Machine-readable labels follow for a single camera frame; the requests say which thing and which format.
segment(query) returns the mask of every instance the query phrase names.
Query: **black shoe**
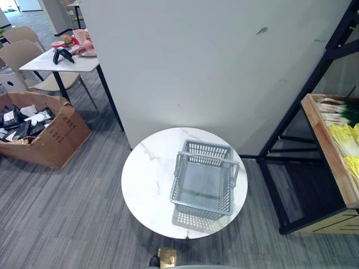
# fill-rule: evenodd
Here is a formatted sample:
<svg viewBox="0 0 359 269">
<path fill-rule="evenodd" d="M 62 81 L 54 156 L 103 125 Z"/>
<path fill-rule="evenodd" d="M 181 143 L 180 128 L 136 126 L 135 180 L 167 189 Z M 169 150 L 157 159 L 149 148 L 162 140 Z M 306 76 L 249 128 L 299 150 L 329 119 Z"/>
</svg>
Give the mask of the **black shoe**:
<svg viewBox="0 0 359 269">
<path fill-rule="evenodd" d="M 154 266 L 154 267 L 158 267 L 159 268 L 159 258 L 158 256 L 153 256 L 150 260 L 150 267 Z"/>
</svg>

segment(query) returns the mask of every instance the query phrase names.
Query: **cardboard box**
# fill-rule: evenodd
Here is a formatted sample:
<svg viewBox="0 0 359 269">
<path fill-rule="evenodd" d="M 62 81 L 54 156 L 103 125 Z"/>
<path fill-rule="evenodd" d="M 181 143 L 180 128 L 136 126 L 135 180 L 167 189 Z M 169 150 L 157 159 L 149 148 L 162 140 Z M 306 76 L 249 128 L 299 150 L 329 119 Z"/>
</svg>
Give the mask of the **cardboard box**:
<svg viewBox="0 0 359 269">
<path fill-rule="evenodd" d="M 91 130 L 67 99 L 33 92 L 8 92 L 0 96 L 0 110 L 15 104 L 22 108 L 35 105 L 40 111 L 49 107 L 55 115 L 38 137 L 14 142 L 0 141 L 0 154 L 30 163 L 62 169 L 91 135 Z"/>
</svg>

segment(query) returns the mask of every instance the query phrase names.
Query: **beige chair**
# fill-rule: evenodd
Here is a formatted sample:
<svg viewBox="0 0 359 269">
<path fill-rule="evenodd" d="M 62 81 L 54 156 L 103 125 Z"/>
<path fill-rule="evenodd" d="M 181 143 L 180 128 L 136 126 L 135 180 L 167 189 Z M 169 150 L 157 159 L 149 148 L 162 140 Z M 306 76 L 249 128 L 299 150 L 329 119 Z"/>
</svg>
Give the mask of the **beige chair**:
<svg viewBox="0 0 359 269">
<path fill-rule="evenodd" d="M 4 62 L 10 66 L 18 78 L 22 81 L 27 89 L 37 89 L 43 91 L 60 91 L 56 79 L 53 74 L 48 76 L 44 81 L 32 86 L 28 87 L 25 80 L 22 78 L 21 74 L 19 73 L 19 68 L 29 61 L 35 59 L 37 56 L 41 55 L 42 52 L 35 43 L 29 40 L 20 40 L 14 43 L 11 43 L 2 49 L 0 49 L 0 58 L 4 60 Z M 69 89 L 74 86 L 77 82 L 80 82 L 83 87 L 85 88 L 91 102 L 93 103 L 95 109 L 98 111 L 97 106 L 92 99 L 87 87 L 85 86 L 82 78 L 78 73 L 75 72 L 59 72 L 61 80 L 65 89 Z"/>
<path fill-rule="evenodd" d="M 67 6 L 68 4 L 72 4 L 72 2 L 70 2 L 69 0 L 60 0 L 60 3 L 66 9 L 66 13 L 71 21 L 72 29 L 73 30 L 76 29 L 75 25 L 77 25 L 77 17 L 76 17 L 75 8 Z M 84 18 L 81 15 L 79 15 L 79 20 L 80 20 L 80 22 L 84 21 Z"/>
<path fill-rule="evenodd" d="M 44 45 L 40 42 L 38 35 L 27 26 L 19 26 L 11 28 L 4 32 L 4 37 L 9 43 L 19 40 L 29 39 L 32 42 L 39 43 L 43 51 L 46 51 Z"/>
</svg>

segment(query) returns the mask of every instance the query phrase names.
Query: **table leg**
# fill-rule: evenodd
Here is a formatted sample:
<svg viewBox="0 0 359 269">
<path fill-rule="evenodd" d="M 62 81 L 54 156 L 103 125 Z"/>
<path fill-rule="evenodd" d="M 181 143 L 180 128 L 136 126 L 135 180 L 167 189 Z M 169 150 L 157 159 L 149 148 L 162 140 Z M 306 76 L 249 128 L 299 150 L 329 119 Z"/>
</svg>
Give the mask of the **table leg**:
<svg viewBox="0 0 359 269">
<path fill-rule="evenodd" d="M 37 77 L 41 80 L 44 81 L 43 77 L 39 74 L 38 71 L 34 71 L 35 75 L 37 75 Z"/>
<path fill-rule="evenodd" d="M 119 115 L 118 115 L 116 106 L 114 105 L 114 102 L 113 102 L 113 99 L 112 99 L 110 90 L 109 90 L 109 88 L 108 88 L 108 86 L 107 86 L 107 82 L 106 82 L 106 80 L 105 80 L 105 77 L 104 77 L 103 72 L 102 72 L 102 69 L 101 69 L 101 66 L 98 65 L 98 66 L 96 67 L 96 69 L 97 69 L 97 73 L 99 74 L 99 77 L 100 77 L 102 86 L 103 86 L 103 88 L 105 89 L 105 92 L 106 92 L 106 94 L 107 94 L 108 101 L 110 102 L 110 105 L 111 105 L 111 107 L 112 107 L 113 114 L 114 114 L 114 116 L 116 117 L 117 122 L 118 122 L 118 124 L 119 124 L 121 130 L 124 131 L 124 130 L 123 130 L 123 125 L 122 125 L 121 119 L 119 118 Z"/>
<path fill-rule="evenodd" d="M 68 101 L 70 101 L 70 98 L 68 98 L 65 86 L 62 83 L 60 74 L 57 71 L 53 71 L 52 73 L 54 74 L 55 80 L 57 82 L 58 87 L 60 88 L 60 92 L 61 92 L 62 96 L 65 97 Z"/>
<path fill-rule="evenodd" d="M 79 26 L 79 29 L 81 29 L 80 19 L 79 19 L 79 12 L 78 12 L 78 6 L 75 6 L 75 12 L 76 12 L 76 18 L 77 18 L 77 25 Z"/>
</svg>

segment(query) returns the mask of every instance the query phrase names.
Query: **white marble tabletop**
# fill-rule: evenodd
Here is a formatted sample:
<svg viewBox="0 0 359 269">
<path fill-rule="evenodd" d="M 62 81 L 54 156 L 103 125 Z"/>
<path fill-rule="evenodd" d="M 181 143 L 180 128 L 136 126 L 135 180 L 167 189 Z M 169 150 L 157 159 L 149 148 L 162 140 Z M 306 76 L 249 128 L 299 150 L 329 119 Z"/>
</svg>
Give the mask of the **white marble tabletop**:
<svg viewBox="0 0 359 269">
<path fill-rule="evenodd" d="M 217 221 L 179 213 L 169 200 L 177 153 L 186 139 L 228 145 L 220 137 L 196 128 L 172 128 L 157 132 L 138 144 L 128 156 L 122 171 L 122 193 L 132 214 L 150 230 L 171 238 L 201 238 L 226 227 L 239 214 L 247 196 L 247 174 L 240 163 L 234 188 L 231 216 Z"/>
<path fill-rule="evenodd" d="M 20 70 L 31 71 L 61 71 L 61 72 L 91 72 L 99 65 L 97 57 L 72 56 L 75 63 L 71 63 L 61 55 L 58 58 L 58 64 L 54 64 L 54 49 L 51 48 L 32 61 L 20 67 Z"/>
</svg>

